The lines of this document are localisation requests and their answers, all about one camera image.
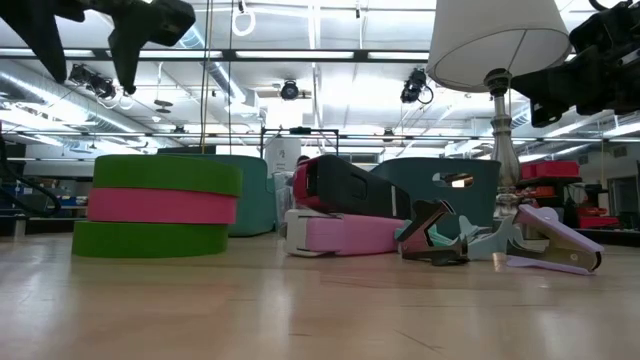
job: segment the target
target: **stack of tape rolls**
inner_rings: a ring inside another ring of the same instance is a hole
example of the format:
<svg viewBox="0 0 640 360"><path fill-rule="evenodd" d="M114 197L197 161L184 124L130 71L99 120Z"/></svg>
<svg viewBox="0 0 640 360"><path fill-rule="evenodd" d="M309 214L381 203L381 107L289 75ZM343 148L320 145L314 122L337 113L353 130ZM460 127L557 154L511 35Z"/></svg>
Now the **stack of tape rolls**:
<svg viewBox="0 0 640 360"><path fill-rule="evenodd" d="M72 253L163 258L222 252L235 222L242 171L210 160L163 155L96 159L88 220Z"/></svg>

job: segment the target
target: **ceiling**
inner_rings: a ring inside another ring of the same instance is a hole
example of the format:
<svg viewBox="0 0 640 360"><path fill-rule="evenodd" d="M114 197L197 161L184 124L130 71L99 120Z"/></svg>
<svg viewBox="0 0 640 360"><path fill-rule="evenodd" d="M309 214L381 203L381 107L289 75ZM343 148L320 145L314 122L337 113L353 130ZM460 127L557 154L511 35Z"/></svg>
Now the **ceiling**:
<svg viewBox="0 0 640 360"><path fill-rule="evenodd" d="M206 1L189 0L194 5L197 15L195 29L205 33ZM255 12L255 29L247 36L232 34L230 9L237 7L237 1L214 0L212 2L212 47L214 49L379 49L379 50L420 50L430 48L433 23L435 18L435 0L361 0L362 16L356 18L356 1L348 0L316 0L315 10L309 7L306 0L264 0L247 1L247 7ZM587 0L557 0L569 30L575 28L593 14ZM610 5L616 1L603 1ZM310 24L313 34L310 39ZM248 25L246 17L238 20L238 27ZM58 27L66 49L108 48L107 38L113 26L109 17L87 12L84 23L75 23L65 19L58 20ZM0 48L24 48L24 42L4 23L0 22ZM162 49L157 44L147 44L147 49ZM178 43L175 48L184 48ZM50 78L38 60L0 60L13 61L28 68L34 76ZM79 61L68 61L67 68ZM106 77L115 78L116 73L110 61L81 62L88 68ZM212 78L205 91L207 98L206 131L227 132L230 128L235 133L259 132L266 123L268 127L283 125L304 125L310 127L340 129L341 133L377 134L381 135L385 128L394 129L396 134L422 134L446 136L488 136L491 133L489 119L493 114L493 103L488 94L464 94L453 90L434 87L434 101L431 105L402 104L399 95L404 81L411 71L424 63L317 63L309 62L232 62L221 63L221 68L231 74L231 79L248 92L255 91L259 101L251 114L234 115L225 110L228 106L223 89L218 88ZM319 91L314 94L314 66L317 73ZM102 108L92 98L91 92L75 87L72 83L64 84L69 91L77 92L89 98L85 106L91 112L95 106L103 112L113 111L118 119L126 118L133 125L139 126L135 131L170 132L176 126L185 126L185 130L196 133L200 131L201 95L203 67L198 60L192 62L141 61L138 66L135 84L137 92L132 98L105 102ZM298 87L308 96L285 102L278 97L278 87L284 80L295 80ZM317 96L317 117L314 115L314 97ZM159 114L155 100L173 103L171 113ZM514 118L525 114L528 100L520 94L511 95L511 109ZM294 114L286 120L274 114ZM564 119L547 129L534 129L525 124L514 130L514 137L543 137L561 129L563 126L584 121L575 112L568 113ZM615 127L611 123L613 116L599 119L601 124L586 121L585 125L565 132L590 136L602 131L606 126ZM179 144L197 144L197 139L177 139ZM381 142L347 142L354 146L371 144L382 145ZM440 147L451 145L450 141L432 141L428 144L416 144L417 148Z"/></svg>

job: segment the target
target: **wooden table surface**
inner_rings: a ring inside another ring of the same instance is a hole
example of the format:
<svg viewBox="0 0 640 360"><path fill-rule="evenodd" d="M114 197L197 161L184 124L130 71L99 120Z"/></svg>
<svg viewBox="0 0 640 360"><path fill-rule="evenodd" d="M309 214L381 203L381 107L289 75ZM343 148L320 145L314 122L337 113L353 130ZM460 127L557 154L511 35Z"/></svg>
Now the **wooden table surface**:
<svg viewBox="0 0 640 360"><path fill-rule="evenodd" d="M274 235L182 259L77 258L70 246L0 243L0 359L640 358L638 249L608 247L584 277L292 258Z"/></svg>

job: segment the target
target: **pink stapler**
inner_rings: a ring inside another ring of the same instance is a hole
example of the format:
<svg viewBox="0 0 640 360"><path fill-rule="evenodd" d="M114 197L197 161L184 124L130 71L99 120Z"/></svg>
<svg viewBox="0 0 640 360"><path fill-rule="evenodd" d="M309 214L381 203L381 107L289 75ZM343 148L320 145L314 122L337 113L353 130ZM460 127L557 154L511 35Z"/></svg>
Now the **pink stapler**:
<svg viewBox="0 0 640 360"><path fill-rule="evenodd" d="M394 232L404 220L289 210L284 250L297 256L370 255L394 252Z"/></svg>
<svg viewBox="0 0 640 360"><path fill-rule="evenodd" d="M604 248L558 221L551 208L535 209L520 205L514 224L533 227L549 239L543 251L527 249L522 239L507 242L507 265L541 267L550 270L590 275L602 262Z"/></svg>

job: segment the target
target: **lamp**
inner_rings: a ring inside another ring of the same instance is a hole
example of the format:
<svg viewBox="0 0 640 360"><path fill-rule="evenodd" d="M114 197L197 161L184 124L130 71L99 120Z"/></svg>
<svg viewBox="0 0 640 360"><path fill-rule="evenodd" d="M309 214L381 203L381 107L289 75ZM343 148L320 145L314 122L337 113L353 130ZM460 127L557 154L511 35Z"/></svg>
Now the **lamp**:
<svg viewBox="0 0 640 360"><path fill-rule="evenodd" d="M500 168L498 210L515 210L520 163L511 143L511 115L504 95L511 77L556 66L569 55L567 28L553 0L438 1L429 76L464 92L490 92Z"/></svg>

